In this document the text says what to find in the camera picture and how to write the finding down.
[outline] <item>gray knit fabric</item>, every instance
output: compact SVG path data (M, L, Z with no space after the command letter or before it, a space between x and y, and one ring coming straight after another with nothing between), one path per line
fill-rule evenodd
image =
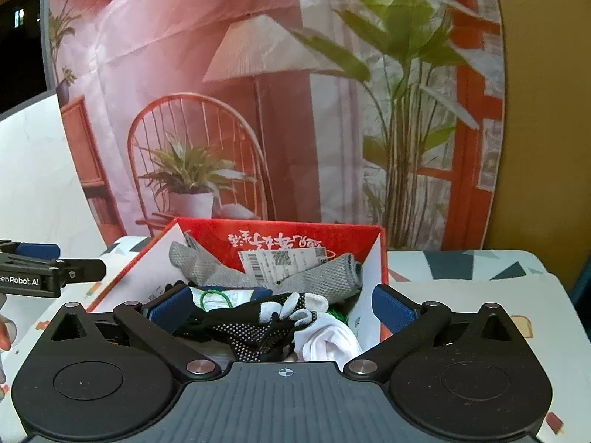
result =
M253 288L266 286L275 295L281 293L315 293L324 296L329 303L343 301L360 292L361 264L351 253L346 253L316 268L292 275L282 282L262 284L254 277L228 268L195 239L187 237L188 247L173 242L169 257L185 278L197 286L223 286L227 288Z

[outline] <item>backdrop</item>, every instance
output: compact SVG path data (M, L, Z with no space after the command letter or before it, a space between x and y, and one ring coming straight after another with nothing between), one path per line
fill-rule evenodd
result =
M480 247L503 133L497 0L49 0L107 243L171 217L377 223Z

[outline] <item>green string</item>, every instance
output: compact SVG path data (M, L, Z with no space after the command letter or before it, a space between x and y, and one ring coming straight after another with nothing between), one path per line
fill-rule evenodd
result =
M336 319L345 323L345 325L349 325L349 318L347 318L346 315L343 315L340 311L335 310L333 307L329 308L327 313L333 315Z
M199 306L201 306L201 309L203 311L206 311L205 307L203 306L203 299L205 298L205 295L220 295L224 300L226 300L226 303L228 304L228 308L233 308L232 302L230 301L230 299L228 298L228 296L225 293L218 291L218 290L205 290L202 293L201 298L199 298Z

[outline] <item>white lampshade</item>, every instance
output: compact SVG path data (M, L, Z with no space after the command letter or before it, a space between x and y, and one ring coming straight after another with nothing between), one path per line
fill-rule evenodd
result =
M203 81L328 69L337 66L312 53L269 15L261 14L230 25Z

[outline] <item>circular cover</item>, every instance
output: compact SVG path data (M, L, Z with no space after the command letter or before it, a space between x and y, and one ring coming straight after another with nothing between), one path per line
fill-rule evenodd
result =
M28 358L13 403L28 433L57 441L102 441L158 417L172 398L172 375L156 356L132 347L60 342L61 354Z
M462 357L450 346L410 355L390 379L390 394L419 426L450 439L513 438L539 426L551 387L535 358Z

